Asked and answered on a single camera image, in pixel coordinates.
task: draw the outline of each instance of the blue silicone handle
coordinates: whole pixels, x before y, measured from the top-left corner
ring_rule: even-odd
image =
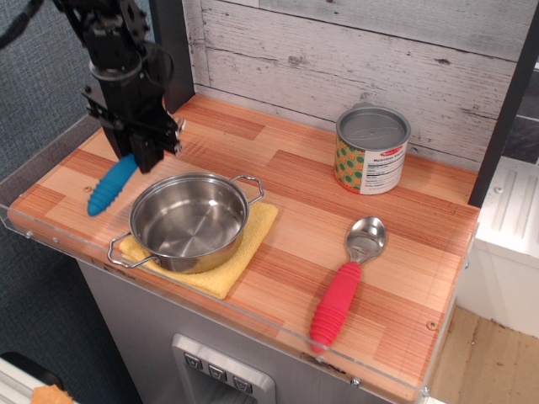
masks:
[[[98,182],[88,201],[88,215],[96,216],[109,207],[137,168],[135,156],[122,157]]]

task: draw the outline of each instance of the red spoon handle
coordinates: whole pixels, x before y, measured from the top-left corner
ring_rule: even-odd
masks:
[[[312,318],[310,335],[313,341],[329,346],[339,335],[360,278],[361,266],[352,261],[337,271]],[[323,351],[314,344],[311,349],[317,353]]]

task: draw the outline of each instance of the metal spoon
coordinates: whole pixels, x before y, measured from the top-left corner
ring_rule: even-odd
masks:
[[[350,261],[340,267],[324,292],[311,323],[311,339],[329,346],[339,335],[361,277],[361,264],[378,256],[386,242],[386,227],[377,217],[357,221],[346,237]],[[323,348],[311,344],[314,352]]]

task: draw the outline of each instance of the whitewashed wood wall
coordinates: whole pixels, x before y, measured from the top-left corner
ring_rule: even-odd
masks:
[[[537,0],[184,0],[195,91],[326,130],[360,101],[477,171]]]

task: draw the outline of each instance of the stainless steel pot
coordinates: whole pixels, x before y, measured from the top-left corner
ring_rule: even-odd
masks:
[[[234,183],[256,181],[259,196],[247,201]],[[134,268],[151,259],[174,272],[199,273],[225,263],[243,239],[249,206],[264,196],[255,177],[230,180],[215,174],[189,173],[166,178],[146,189],[133,203],[128,231],[110,241],[109,261]],[[127,264],[112,258],[114,243],[132,234],[152,255]]]

